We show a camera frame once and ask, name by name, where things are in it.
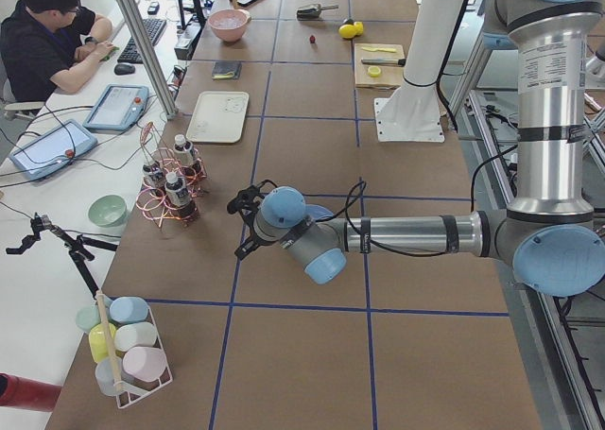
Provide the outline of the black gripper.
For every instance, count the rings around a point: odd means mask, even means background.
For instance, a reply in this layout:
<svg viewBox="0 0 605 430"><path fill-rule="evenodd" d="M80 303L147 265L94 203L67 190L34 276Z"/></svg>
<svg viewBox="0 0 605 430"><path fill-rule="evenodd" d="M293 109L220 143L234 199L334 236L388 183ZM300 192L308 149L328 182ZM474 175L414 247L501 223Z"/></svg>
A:
<svg viewBox="0 0 605 430"><path fill-rule="evenodd" d="M227 204L227 212L229 214L239 214L249 229L248 237L234 252L238 260L244 260L261 246L271 246L275 243L274 240L262 237L260 230L254 227L255 218L260 215L261 202L265 198L261 190L267 183L276 187L274 181L262 180L257 184L251 184L247 188L239 190L237 195Z"/></svg>

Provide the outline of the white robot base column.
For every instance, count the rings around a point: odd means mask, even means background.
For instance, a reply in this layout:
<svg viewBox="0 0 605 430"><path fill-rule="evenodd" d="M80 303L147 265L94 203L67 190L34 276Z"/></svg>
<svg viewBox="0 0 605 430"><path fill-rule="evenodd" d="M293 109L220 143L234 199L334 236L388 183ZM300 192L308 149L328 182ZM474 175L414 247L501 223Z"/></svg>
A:
<svg viewBox="0 0 605 430"><path fill-rule="evenodd" d="M380 142L444 141L438 81L467 4L468 0L422 0L401 86L390 98L374 100Z"/></svg>

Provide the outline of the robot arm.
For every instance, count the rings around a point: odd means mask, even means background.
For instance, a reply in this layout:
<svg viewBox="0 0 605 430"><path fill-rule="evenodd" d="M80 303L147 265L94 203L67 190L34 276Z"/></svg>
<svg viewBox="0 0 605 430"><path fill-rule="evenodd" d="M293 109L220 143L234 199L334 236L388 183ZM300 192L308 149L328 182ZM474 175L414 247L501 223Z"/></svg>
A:
<svg viewBox="0 0 605 430"><path fill-rule="evenodd" d="M324 284L345 267L349 251L420 258L470 252L504 262L547 295L577 295L597 284L604 243L581 193L581 172L585 42L601 13L601 0L488 0L485 44L518 51L517 193L505 209L315 219L298 190L262 194L253 185L227 206L250 230L237 257L276 243Z"/></svg>

